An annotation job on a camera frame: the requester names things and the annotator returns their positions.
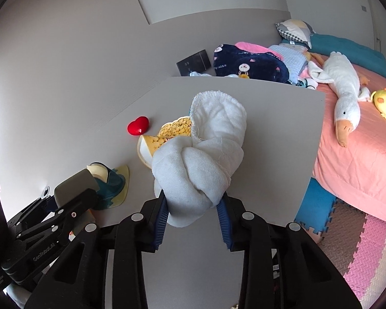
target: gray table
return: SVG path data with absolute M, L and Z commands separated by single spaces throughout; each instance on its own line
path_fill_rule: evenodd
M 127 124 L 148 116 L 148 133 L 154 135 L 164 123 L 187 115 L 194 95 L 204 90 L 230 94 L 248 114 L 244 159 L 232 177 L 229 195 L 240 198 L 247 210 L 267 222 L 286 225 L 294 220 L 317 154 L 324 94 L 259 80 L 172 77 L 77 149 L 81 161 L 89 162 L 88 156 L 98 149 L 100 161 L 110 166 L 124 162 L 130 169 L 125 202 L 97 212 L 101 225 L 120 222 L 153 198 L 153 176 L 138 159 L 137 138 L 127 134 Z M 168 226 L 158 252 L 143 254 L 149 308 L 230 308 L 239 297 L 242 259 L 242 253 L 226 249 L 214 209 L 186 228 Z

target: yellow chick plush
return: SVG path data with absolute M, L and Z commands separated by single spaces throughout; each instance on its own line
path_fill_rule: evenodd
M 371 101 L 375 103 L 375 106 L 380 111 L 380 114 L 386 118 L 386 88 L 373 92 L 371 94 Z

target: goose beak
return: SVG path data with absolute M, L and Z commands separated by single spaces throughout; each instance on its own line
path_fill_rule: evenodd
M 336 121 L 336 139 L 341 147 L 347 147 L 347 137 L 353 131 L 353 124 L 347 119 Z

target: red heart-shaped object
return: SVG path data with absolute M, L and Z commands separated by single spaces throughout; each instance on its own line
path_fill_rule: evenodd
M 140 116 L 135 121 L 130 122 L 127 126 L 127 131 L 133 136 L 143 135 L 148 129 L 148 118 Z

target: black power outlet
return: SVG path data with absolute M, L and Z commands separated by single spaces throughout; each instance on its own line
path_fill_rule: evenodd
M 211 67 L 206 50 L 197 52 L 177 63 L 181 76 L 189 76 L 190 72 L 202 73 Z

